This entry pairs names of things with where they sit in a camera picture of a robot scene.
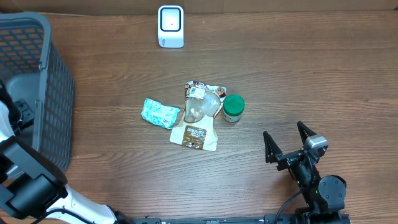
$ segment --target small can with green lid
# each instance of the small can with green lid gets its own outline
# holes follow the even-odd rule
[[[229,95],[224,100],[223,118],[228,122],[237,122],[242,117],[244,100],[239,95]]]

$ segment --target snack bag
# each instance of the snack bag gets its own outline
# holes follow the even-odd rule
[[[223,107],[226,88],[189,81],[185,84],[185,110],[170,141],[195,149],[215,151],[218,137],[214,118]]]

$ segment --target blue plastic wrapper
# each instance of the blue plastic wrapper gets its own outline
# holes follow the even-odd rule
[[[144,102],[141,115],[144,120],[149,121],[154,125],[172,129],[177,120],[178,112],[180,112],[180,109],[178,108],[165,106],[147,98]]]

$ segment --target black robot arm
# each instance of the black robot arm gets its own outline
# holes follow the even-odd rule
[[[302,193],[307,207],[296,209],[295,215],[280,216],[284,205],[277,215],[266,215],[265,221],[275,224],[350,223],[348,215],[340,213],[340,210],[345,207],[346,182],[336,175],[321,178],[315,167],[315,164],[325,154],[328,141],[322,135],[306,127],[301,121],[297,123],[297,126],[303,147],[285,155],[271,135],[267,132],[263,133],[266,144],[266,162],[277,162],[278,171],[289,170],[290,175],[300,188],[295,196]]]

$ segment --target brown label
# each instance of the brown label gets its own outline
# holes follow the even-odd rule
[[[206,130],[187,125],[182,138],[182,145],[195,149],[203,149],[205,144]]]

